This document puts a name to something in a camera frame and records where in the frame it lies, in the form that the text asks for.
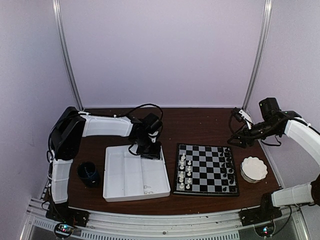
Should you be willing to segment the white piece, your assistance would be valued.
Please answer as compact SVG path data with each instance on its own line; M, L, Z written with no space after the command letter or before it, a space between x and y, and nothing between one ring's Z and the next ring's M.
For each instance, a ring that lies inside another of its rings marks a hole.
M186 159L186 155L185 155L185 153L183 153L181 158L180 158L180 161L179 161L181 165L185 164L185 159Z

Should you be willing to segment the white plastic compartment tray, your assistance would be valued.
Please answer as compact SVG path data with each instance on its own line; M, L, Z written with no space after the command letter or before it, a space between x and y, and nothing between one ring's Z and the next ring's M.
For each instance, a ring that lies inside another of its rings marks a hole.
M164 153L160 159L133 155L129 146L105 149L103 198L111 202L168 197L171 193Z

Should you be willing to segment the white piece passed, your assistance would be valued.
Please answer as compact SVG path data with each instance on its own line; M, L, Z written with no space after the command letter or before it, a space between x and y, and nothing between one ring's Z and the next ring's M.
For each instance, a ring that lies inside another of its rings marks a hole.
M185 168L185 163L184 162L180 162L179 168L181 170L183 170Z

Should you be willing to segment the white piece placed later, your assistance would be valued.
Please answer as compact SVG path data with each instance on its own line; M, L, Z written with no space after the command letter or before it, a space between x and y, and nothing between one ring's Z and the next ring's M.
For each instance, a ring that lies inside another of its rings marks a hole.
M181 172L179 173L178 177L179 177L179 179L178 179L179 182L180 182L180 183L183 183L183 182L184 182L184 172L181 171Z

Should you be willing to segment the black white chess board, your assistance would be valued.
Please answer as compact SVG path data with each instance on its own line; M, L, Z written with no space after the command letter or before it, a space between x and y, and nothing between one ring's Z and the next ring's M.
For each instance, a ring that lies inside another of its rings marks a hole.
M185 153L184 169L180 159ZM191 161L191 176L188 176ZM229 146L178 143L173 194L205 197L239 197L239 181L233 152ZM179 188L179 173L184 172L184 189Z

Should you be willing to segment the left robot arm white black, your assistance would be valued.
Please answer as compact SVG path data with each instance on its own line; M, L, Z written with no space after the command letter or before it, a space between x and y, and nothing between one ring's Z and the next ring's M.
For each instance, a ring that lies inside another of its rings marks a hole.
M67 107L48 137L49 171L51 180L50 196L55 203L52 213L61 222L72 218L72 211L64 203L68 202L70 169L78 155L81 141L90 136L119 136L131 142L128 152L147 159L160 159L161 143L158 138L163 129L163 116L149 113L137 118L130 112L114 115L94 115Z

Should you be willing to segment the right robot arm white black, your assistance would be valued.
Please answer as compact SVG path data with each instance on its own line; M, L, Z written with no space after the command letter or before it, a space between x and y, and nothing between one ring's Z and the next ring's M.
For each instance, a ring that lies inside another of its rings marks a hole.
M289 156L293 162L289 169L297 173L299 167L308 167L303 163L303 157L314 160L312 166L320 164L320 133L307 123L295 111L267 110L262 113L263 122L253 124L250 116L240 108L231 111L230 118L236 118L244 125L238 130L232 130L228 144L246 148L252 146L256 140L264 140L270 136L287 136L295 141L306 153L299 155L297 150L290 150ZM268 220L278 208L291 205L319 205L320 179L316 178L304 184L283 188L272 193L266 193L261 198L260 206L256 210L259 220Z

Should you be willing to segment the white scalloped bowl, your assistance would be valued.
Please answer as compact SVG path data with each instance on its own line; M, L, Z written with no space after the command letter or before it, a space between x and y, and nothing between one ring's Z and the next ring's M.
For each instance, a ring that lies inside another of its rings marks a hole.
M246 157L240 165L240 174L248 183L258 183L268 174L268 168L258 157Z

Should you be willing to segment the dark blue mug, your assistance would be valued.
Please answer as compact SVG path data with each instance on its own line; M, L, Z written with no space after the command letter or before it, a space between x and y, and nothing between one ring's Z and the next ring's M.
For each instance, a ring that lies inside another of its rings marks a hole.
M82 162L76 170L77 176L88 188L97 188L101 182L100 174L93 162Z

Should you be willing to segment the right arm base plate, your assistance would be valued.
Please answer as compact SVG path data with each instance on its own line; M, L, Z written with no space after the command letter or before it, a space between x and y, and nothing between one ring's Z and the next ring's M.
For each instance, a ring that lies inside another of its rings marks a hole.
M243 209L239 212L239 218L242 226L256 225L268 222L282 216L280 208L272 210L263 210L261 207Z

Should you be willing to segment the right aluminium corner post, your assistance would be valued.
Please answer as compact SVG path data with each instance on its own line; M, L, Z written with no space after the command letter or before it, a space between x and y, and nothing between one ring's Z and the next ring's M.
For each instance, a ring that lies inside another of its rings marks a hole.
M254 58L252 72L249 79L248 88L247 88L243 105L242 105L242 108L244 110L248 109L248 106L250 104L250 99L252 97L254 87L258 78L258 74L259 74L259 70L260 70L260 66L263 58L263 52L264 52L267 38L268 38L271 17L272 17L272 9L273 9L273 1L265 0L257 50Z

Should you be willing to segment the aluminium corner post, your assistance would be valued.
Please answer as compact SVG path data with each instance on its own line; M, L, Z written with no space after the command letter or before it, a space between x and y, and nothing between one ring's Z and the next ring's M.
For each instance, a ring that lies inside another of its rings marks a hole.
M244 110L248 109L248 106L250 104L250 99L252 97L254 87L258 78L258 74L259 74L259 70L260 70L260 66L263 58L263 52L264 52L267 38L268 38L271 17L272 17L272 9L273 9L273 1L265 0L257 50L254 58L252 72L249 79L248 88L247 88L243 105L242 105L242 108Z
M68 81L70 83L71 91L75 99L77 108L79 110L83 110L84 107L80 98L80 93L76 84L75 75L74 75L74 71L73 71L72 63L70 59L70 54L68 51L60 0L52 0L52 7L53 7L53 14L54 14L54 18L57 26L58 35L59 35L63 61L64 61L66 73L68 76Z

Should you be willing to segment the aluminium front rail frame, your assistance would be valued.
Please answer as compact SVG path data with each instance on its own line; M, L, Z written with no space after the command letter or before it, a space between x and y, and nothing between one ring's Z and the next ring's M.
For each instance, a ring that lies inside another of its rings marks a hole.
M85 227L77 226L72 239L211 239L213 235L236 234L242 230L251 230L254 239L261 239L254 226L243 226L239 212L260 206L263 193L241 191L238 197L206 197L171 194L167 197L106 202L99 188L80 188L71 191L69 207L89 212ZM53 233L58 221L46 218L49 202L39 197L31 197L26 213L22 216L22 226L18 240L31 239L32 228L46 229L47 237L58 238ZM271 239L319 240L320 207L292 205L290 221L284 229Z

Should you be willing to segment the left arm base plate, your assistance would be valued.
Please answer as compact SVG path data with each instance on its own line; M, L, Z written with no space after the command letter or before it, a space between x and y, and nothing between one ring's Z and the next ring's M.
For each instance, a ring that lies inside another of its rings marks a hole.
M65 202L50 203L45 216L47 219L66 223L73 227L86 227L90 213L86 210L70 208L68 202Z

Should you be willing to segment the left aluminium corner post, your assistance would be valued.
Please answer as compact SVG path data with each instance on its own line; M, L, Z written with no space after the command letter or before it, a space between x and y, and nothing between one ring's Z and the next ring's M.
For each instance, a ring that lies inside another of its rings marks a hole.
M60 0L52 0L52 7L53 7L53 14L54 14L54 18L57 26L58 35L59 35L63 61L64 61L66 73L68 76L68 81L70 83L71 91L75 99L77 108L79 110L83 110L84 107L80 98L80 93L76 84L75 75L74 75L74 71L73 71L72 63L70 59L70 54L68 51Z

